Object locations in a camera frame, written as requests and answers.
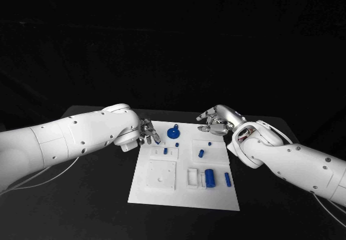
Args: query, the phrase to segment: robotic hand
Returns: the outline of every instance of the robotic hand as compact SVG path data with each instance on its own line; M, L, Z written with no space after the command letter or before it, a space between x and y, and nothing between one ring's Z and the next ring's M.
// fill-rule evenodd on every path
M225 105L217 105L196 120L205 118L207 125L198 129L218 136L225 136L231 131L227 148L246 165L256 169L266 163L280 178L346 206L346 161L302 144L293 144L270 124L261 120L247 121Z
M127 152L145 143L145 139L152 144L152 138L160 143L150 119L142 119L127 104L2 132L0 192L31 173L96 152L111 143Z

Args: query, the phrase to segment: blue battery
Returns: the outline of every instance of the blue battery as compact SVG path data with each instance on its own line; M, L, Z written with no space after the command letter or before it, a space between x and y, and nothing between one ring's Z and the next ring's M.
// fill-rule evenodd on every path
M202 158L205 154L205 150L201 149L198 156Z
M212 169L207 169L205 171L205 185L208 188L215 187L215 171Z
M227 186L231 187L231 179L230 179L230 173L225 172L225 183L227 183Z

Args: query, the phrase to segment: black table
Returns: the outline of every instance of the black table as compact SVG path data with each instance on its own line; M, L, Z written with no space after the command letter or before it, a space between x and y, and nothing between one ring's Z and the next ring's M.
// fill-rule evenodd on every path
M73 106L62 118L101 110ZM201 112L135 109L153 121L205 124ZM286 121L264 120L299 142ZM313 195L280 179L266 165L253 169L228 152L241 211L127 203L140 148L111 144L83 156L71 169L39 187L0 197L0 239L345 239L346 230ZM51 168L25 186L51 179L70 166Z

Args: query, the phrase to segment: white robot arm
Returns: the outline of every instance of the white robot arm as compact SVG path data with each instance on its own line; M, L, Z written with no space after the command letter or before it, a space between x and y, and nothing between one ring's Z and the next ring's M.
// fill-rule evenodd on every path
M111 143L124 152L160 143L150 119L127 104L0 133L0 192L22 177L103 149Z
M267 164L273 173L312 192L346 206L346 161L326 153L293 144L287 136L266 122L248 122L225 105L217 105L196 120L207 118L198 129L218 136L233 133L227 148L251 168ZM284 144L277 133L289 141Z

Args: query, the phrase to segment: small blue part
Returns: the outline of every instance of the small blue part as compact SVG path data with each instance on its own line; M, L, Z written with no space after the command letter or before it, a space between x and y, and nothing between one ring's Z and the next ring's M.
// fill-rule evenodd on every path
M204 154L205 154L205 150L201 149L198 156L202 158L202 157L204 157Z
M205 185L208 188L215 187L215 171L212 169L207 169L205 171Z
M171 139L178 139L181 136L179 125L176 124L173 128L168 130L168 137Z
M231 187L231 179L230 179L230 173L225 172L225 183L227 183L227 186Z

